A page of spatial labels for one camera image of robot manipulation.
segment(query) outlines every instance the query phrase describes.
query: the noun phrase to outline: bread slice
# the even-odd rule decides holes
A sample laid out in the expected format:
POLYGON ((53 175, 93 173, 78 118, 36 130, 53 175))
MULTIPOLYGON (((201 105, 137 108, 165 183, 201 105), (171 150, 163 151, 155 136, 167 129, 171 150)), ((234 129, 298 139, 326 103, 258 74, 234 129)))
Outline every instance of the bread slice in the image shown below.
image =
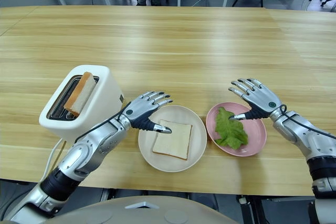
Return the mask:
POLYGON ((188 159, 188 150, 192 125, 160 120, 161 125, 171 128, 171 134, 158 133, 153 152, 188 159))
POLYGON ((68 101, 64 104, 64 108, 70 111, 74 116, 79 116, 95 86, 96 81, 94 80, 93 75, 89 72, 85 72, 68 101))

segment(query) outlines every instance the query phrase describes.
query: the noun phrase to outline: plate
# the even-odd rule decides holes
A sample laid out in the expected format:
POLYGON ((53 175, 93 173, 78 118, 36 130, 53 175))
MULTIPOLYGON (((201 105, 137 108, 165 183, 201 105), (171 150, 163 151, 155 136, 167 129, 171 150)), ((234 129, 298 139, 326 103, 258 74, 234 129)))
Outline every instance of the plate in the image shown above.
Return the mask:
POLYGON ((216 116, 218 114, 218 108, 224 107, 227 111, 231 111, 235 114, 241 114, 249 111, 250 109, 235 102, 223 102, 213 106, 206 116, 206 129, 212 141, 221 148, 224 152, 238 156, 247 157, 257 154, 264 148, 266 143, 266 128, 262 120, 241 120, 244 131, 248 136, 248 144, 242 145, 239 149, 235 150, 228 146, 220 146, 215 142, 215 139, 219 139, 220 135, 215 132, 216 128, 216 116))
POLYGON ((156 134, 162 133, 141 130, 138 137, 140 152, 151 166, 163 172, 176 173, 192 167, 200 160, 205 151, 207 135, 204 123, 195 112, 183 106, 168 105, 157 110, 149 118, 155 123, 159 123, 163 119, 193 126, 187 160, 153 153, 152 148, 156 134))

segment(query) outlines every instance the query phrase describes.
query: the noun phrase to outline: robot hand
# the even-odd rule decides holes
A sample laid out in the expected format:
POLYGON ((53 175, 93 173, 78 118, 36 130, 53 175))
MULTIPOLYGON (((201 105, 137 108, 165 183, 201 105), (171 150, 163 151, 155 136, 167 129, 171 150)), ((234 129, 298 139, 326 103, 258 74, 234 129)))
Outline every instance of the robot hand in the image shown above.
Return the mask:
POLYGON ((166 99, 168 97, 170 97, 170 95, 164 92, 146 92, 127 104, 122 109, 120 115, 125 116, 133 128, 161 133, 172 133, 170 128, 153 123, 148 118, 161 106, 173 101, 166 99))
POLYGON ((282 105, 280 99, 256 79, 238 79, 231 83, 242 91, 235 88, 229 88, 229 90, 240 96, 252 108, 246 113, 231 116, 231 120, 268 118, 282 105))

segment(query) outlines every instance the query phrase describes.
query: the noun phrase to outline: wooden table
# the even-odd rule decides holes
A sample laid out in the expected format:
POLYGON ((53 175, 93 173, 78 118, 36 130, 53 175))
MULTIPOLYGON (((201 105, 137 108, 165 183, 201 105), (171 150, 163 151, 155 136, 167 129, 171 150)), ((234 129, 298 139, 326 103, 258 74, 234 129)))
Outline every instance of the wooden table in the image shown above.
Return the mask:
MULTIPOLYGON (((203 120, 217 103, 244 103, 227 88, 232 80, 254 77, 290 110, 336 133, 334 14, 140 6, 0 12, 1 178, 39 181, 58 140, 38 124, 39 114, 67 73, 81 64, 108 66, 125 103, 145 90, 164 90, 174 104, 203 120)), ((208 141, 200 161, 180 173, 147 164, 139 152, 138 130, 131 129, 82 185, 312 195, 304 157, 272 128, 271 120, 264 123, 268 138, 258 155, 230 156, 208 141)))

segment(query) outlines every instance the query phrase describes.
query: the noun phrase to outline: bread crust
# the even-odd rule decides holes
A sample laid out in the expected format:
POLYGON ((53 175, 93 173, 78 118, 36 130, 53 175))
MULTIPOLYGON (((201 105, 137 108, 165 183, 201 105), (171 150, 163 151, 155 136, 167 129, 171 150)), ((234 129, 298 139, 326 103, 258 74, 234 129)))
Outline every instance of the bread crust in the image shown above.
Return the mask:
POLYGON ((72 109, 73 104, 76 102, 77 98, 79 97, 80 92, 83 90, 87 80, 89 78, 93 78, 93 75, 90 72, 85 72, 82 77, 80 78, 77 86, 75 87, 74 91, 70 95, 68 101, 64 104, 64 108, 71 112, 74 116, 78 117, 80 112, 74 111, 72 109))

